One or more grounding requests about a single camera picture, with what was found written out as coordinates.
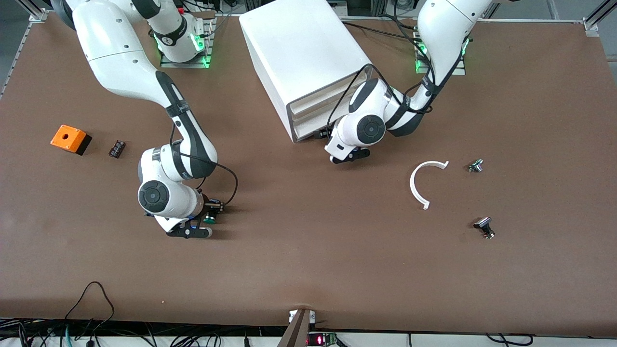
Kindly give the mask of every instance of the white curved handle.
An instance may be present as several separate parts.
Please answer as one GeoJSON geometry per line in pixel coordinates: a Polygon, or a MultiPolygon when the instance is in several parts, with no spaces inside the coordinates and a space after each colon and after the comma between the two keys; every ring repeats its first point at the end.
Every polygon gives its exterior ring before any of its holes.
{"type": "Polygon", "coordinates": [[[424,209],[426,210],[428,208],[428,205],[430,204],[430,202],[427,199],[424,199],[422,197],[422,195],[420,195],[420,193],[418,193],[418,190],[416,189],[416,172],[418,172],[418,169],[420,169],[421,167],[425,167],[425,166],[436,166],[440,169],[445,169],[446,166],[448,166],[449,162],[438,162],[438,161],[428,161],[428,162],[424,162],[420,165],[418,165],[418,167],[416,167],[416,169],[412,172],[412,176],[409,178],[409,187],[412,189],[412,194],[413,197],[416,198],[416,200],[418,200],[421,204],[424,204],[424,209]]]}

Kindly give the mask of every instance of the orange cube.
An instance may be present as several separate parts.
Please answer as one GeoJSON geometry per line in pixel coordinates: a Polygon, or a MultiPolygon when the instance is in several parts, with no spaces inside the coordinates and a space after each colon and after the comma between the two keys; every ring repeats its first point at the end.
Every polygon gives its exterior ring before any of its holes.
{"type": "Polygon", "coordinates": [[[85,132],[62,124],[58,132],[51,139],[51,144],[65,151],[83,155],[92,138],[85,132]]]}

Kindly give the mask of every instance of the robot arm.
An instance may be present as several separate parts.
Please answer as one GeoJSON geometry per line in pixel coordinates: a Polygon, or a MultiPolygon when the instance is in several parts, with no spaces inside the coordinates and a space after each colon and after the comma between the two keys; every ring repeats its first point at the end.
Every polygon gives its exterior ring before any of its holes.
{"type": "Polygon", "coordinates": [[[169,232],[201,212],[203,195],[182,181],[208,177],[216,168],[217,152],[172,79],[149,62],[131,22],[141,9],[139,15],[147,17],[167,56],[186,61],[198,53],[187,30],[191,19],[181,16],[168,0],[162,0],[160,7],[152,0],[130,4],[89,0],[71,5],[77,36],[99,83],[117,95],[161,105],[183,137],[148,149],[138,166],[138,201],[169,232]],[[131,18],[124,9],[127,6],[137,7],[129,12],[131,18]]]}
{"type": "Polygon", "coordinates": [[[450,78],[461,58],[465,38],[490,3],[491,0],[427,1],[418,15],[418,31],[428,50],[432,71],[422,78],[411,98],[378,79],[360,85],[350,100],[349,115],[334,124],[325,147],[330,160],[355,160],[357,150],[379,142],[385,130],[394,136],[415,131],[423,116],[418,111],[432,103],[450,78]]]}

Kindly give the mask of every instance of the brown tabletop surface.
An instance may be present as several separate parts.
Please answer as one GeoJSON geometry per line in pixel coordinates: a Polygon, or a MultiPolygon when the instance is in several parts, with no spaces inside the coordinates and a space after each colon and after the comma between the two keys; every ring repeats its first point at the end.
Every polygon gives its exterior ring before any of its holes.
{"type": "MultiPolygon", "coordinates": [[[[394,87],[420,80],[409,43],[349,30],[394,87]]],[[[101,87],[51,14],[0,101],[0,316],[61,318],[98,280],[118,320],[284,325],[302,306],[329,328],[615,335],[617,90],[600,40],[546,23],[479,23],[473,38],[467,76],[414,134],[334,165],[324,140],[290,142],[230,18],[211,68],[165,69],[240,181],[213,237],[185,240],[136,199],[165,111],[101,87]],[[83,157],[49,144],[61,124],[93,137],[83,157]],[[424,161],[450,161],[416,177],[427,211],[409,189],[424,161]],[[492,240],[471,226],[485,216],[492,240]]],[[[204,186],[226,199],[233,179],[204,186]]],[[[107,314],[92,290],[72,317],[107,314]]]]}

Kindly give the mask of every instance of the white plastic container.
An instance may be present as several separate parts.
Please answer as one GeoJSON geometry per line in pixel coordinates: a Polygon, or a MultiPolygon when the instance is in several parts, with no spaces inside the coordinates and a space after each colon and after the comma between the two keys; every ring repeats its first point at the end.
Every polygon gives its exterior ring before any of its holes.
{"type": "MultiPolygon", "coordinates": [[[[240,16],[255,71],[292,142],[326,126],[355,73],[370,63],[326,0],[276,0],[240,16]]],[[[358,76],[331,122],[347,114],[358,76]]]]}

